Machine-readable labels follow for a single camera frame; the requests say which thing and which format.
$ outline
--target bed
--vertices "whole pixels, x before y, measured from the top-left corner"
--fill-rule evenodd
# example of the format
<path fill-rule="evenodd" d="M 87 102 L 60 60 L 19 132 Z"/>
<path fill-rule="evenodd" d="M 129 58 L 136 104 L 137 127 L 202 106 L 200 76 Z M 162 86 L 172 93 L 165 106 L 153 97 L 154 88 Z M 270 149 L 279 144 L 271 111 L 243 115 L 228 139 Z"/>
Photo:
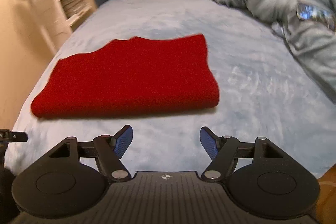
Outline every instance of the bed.
<path fill-rule="evenodd" d="M 139 36 L 169 39 L 204 34 L 209 67 L 220 88 L 211 110 L 128 118 L 39 120 L 30 104 L 44 88 L 61 58 L 95 51 L 112 39 Z M 68 136 L 90 141 L 133 128 L 133 142 L 122 158 L 137 170 L 202 172 L 210 158 L 199 132 L 244 142 L 258 136 L 273 141 L 317 178 L 336 158 L 336 108 L 293 59 L 284 41 L 248 12 L 210 0 L 109 0 L 82 24 L 53 58 L 24 103 L 13 131 L 25 131 L 27 143 L 10 143 L 5 164 L 19 174 Z M 95 161 L 81 162 L 96 168 Z M 249 160 L 240 160 L 238 167 Z"/>

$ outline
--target red fabric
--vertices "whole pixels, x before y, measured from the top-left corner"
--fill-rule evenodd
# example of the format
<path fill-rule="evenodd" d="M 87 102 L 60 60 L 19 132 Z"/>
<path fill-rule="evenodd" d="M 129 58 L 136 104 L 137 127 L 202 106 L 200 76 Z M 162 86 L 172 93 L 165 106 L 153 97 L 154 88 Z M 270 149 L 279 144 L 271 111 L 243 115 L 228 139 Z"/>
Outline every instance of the red fabric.
<path fill-rule="evenodd" d="M 215 107 L 218 84 L 202 34 L 133 37 L 61 59 L 31 103 L 37 117 L 101 117 Z"/>

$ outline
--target silver screw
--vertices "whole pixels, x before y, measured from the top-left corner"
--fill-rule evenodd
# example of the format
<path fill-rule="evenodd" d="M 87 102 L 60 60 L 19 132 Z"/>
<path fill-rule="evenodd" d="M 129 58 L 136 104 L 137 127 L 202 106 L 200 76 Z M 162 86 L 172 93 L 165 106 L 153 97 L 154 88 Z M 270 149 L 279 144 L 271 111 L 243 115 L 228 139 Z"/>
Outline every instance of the silver screw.
<path fill-rule="evenodd" d="M 218 179 L 221 176 L 221 173 L 219 173 L 216 170 L 208 170 L 207 172 L 204 173 L 204 176 L 207 179 Z"/>
<path fill-rule="evenodd" d="M 126 172 L 125 170 L 115 170 L 112 172 L 111 175 L 115 179 L 124 179 L 125 177 L 128 176 L 128 172 Z"/>

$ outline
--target wall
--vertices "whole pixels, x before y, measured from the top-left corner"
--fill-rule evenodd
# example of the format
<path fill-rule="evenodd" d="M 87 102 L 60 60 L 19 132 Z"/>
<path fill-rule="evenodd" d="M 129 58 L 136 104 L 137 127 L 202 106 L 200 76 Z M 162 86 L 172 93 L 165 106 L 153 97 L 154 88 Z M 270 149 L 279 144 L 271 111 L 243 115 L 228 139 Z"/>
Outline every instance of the wall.
<path fill-rule="evenodd" d="M 12 129 L 52 59 L 24 0 L 0 0 L 0 128 Z"/>

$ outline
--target smartphone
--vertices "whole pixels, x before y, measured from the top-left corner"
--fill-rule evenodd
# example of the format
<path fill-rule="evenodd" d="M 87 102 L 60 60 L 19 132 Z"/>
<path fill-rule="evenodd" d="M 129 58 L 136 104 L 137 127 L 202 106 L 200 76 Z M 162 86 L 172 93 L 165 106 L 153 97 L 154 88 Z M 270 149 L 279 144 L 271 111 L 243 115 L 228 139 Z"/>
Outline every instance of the smartphone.
<path fill-rule="evenodd" d="M 336 30 L 335 14 L 323 10 L 317 6 L 298 3 L 296 7 L 296 14 L 300 20 L 312 20 L 320 22 L 332 31 Z"/>

